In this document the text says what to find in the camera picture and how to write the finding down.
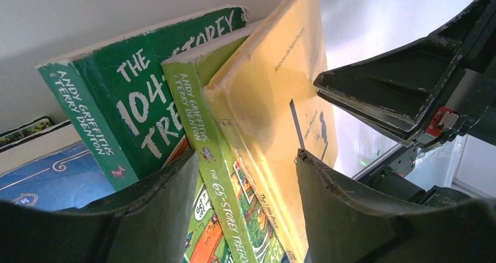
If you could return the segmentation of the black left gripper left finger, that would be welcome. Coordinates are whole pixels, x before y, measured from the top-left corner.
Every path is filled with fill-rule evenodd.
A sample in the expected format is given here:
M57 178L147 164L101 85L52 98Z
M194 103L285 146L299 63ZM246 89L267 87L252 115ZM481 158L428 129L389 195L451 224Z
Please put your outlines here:
M161 170L80 208L1 202L2 262L181 262L198 180L188 149Z

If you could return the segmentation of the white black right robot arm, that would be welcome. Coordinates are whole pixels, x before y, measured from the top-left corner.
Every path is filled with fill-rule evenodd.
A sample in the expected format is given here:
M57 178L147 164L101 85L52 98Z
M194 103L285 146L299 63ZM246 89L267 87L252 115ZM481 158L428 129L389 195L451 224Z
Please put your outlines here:
M428 206L482 196L453 179L470 139L495 144L495 0L472 0L427 36L322 72L314 85L397 142L356 181Z

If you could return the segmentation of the yellow book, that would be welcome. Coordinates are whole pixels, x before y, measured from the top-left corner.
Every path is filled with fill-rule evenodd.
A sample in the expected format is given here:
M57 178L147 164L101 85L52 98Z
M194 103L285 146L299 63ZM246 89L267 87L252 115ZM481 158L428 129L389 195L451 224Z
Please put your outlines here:
M297 152L337 159L333 108L314 87L326 70L319 0L283 0L203 89L291 262L308 252Z

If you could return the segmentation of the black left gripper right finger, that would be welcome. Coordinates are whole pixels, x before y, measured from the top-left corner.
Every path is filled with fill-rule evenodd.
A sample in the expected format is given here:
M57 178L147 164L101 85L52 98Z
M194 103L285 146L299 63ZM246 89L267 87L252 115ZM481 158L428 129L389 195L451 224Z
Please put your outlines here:
M307 150L296 172L312 262L494 262L495 200L429 207L393 198Z

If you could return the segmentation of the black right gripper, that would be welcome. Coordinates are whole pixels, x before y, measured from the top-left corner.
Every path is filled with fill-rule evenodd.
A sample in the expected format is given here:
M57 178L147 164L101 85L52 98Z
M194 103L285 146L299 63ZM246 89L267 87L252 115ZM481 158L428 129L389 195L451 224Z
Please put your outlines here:
M466 134L494 145L495 0L474 0L431 36L322 72L314 86L403 145L434 149Z

